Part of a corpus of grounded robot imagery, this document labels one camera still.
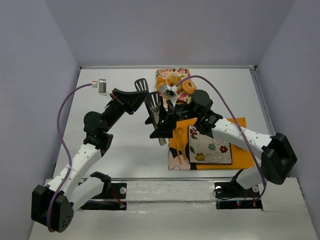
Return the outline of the stainless steel serving tongs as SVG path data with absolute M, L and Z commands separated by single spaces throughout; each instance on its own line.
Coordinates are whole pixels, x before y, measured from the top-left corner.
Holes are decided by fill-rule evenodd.
M 135 89 L 138 92 L 147 92 L 144 103 L 149 114 L 145 124 L 152 124 L 156 130 L 161 121 L 161 106 L 163 105 L 162 97 L 158 91 L 149 92 L 148 82 L 145 78 L 137 79 L 134 82 Z

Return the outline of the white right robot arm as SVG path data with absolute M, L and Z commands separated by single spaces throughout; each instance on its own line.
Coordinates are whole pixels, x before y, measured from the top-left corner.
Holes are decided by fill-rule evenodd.
M 241 169 L 231 180 L 233 187 L 249 189 L 266 182 L 282 185 L 297 162 L 297 157 L 288 140 L 282 133 L 268 135 L 238 126 L 212 111 L 213 101 L 204 90 L 196 90 L 190 103 L 173 105 L 157 91 L 147 94 L 145 99 L 149 117 L 145 124 L 152 124 L 152 139 L 171 139 L 179 121 L 196 119 L 196 130 L 208 137 L 229 142 L 249 151 L 260 163 L 247 170 Z

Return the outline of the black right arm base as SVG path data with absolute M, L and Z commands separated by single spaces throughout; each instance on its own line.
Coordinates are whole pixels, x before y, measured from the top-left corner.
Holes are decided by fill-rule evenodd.
M 257 185 L 243 189 L 234 182 L 215 182 L 213 196 L 217 210 L 263 209 Z

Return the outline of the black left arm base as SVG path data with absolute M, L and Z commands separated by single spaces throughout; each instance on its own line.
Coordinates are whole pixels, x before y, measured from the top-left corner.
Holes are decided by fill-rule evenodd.
M 92 197 L 80 210 L 89 211 L 125 211 L 127 209 L 127 183 L 111 182 L 109 190 Z

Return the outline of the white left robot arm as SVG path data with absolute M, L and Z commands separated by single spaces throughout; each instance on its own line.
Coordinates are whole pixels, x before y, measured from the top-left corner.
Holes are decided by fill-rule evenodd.
M 125 92 L 115 88 L 104 112 L 90 111 L 84 118 L 86 137 L 74 157 L 67 154 L 68 164 L 45 186 L 37 185 L 31 195 L 31 219 L 53 233 L 63 232 L 74 216 L 73 192 L 87 171 L 109 150 L 113 135 L 109 130 L 124 113 L 134 114 L 149 94 L 147 90 Z

